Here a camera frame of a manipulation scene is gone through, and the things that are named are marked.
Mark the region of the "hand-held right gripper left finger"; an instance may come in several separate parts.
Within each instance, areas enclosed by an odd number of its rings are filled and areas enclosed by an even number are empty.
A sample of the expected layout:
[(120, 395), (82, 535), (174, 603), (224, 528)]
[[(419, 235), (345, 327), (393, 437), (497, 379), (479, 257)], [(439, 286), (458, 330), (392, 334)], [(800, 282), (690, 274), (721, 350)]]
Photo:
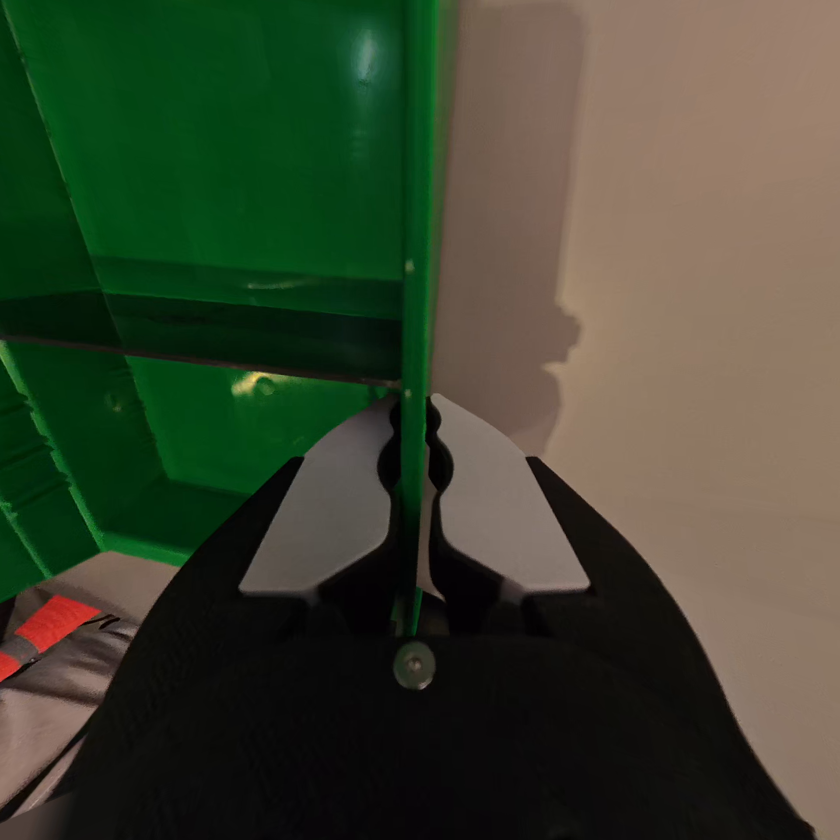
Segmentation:
[(244, 595), (316, 601), (319, 587), (378, 549), (392, 502), (378, 464), (394, 395), (330, 430), (304, 456), (239, 585)]

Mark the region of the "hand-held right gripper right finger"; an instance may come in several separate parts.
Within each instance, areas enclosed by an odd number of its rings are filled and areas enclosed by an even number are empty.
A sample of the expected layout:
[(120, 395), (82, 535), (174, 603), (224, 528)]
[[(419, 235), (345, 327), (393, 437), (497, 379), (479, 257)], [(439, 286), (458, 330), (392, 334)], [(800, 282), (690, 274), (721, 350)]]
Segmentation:
[(501, 599), (588, 590), (590, 579), (522, 450), (440, 394), (430, 406), (452, 462), (437, 497), (445, 547), (489, 573)]

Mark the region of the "green plastic bin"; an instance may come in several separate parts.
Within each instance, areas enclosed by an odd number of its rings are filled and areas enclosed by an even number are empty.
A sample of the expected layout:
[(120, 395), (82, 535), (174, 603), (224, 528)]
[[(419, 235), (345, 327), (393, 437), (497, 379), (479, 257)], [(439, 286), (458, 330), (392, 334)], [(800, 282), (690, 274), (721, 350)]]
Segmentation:
[(395, 398), (417, 628), (457, 2), (2, 2), (2, 600)]

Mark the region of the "grey garment red patch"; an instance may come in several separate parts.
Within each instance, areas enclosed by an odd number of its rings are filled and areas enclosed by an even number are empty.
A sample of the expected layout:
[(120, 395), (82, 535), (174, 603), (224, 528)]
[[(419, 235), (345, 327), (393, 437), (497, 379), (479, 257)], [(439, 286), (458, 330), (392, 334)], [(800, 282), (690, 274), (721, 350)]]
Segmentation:
[(56, 795), (147, 611), (97, 598), (100, 611), (1, 688), (1, 819)]

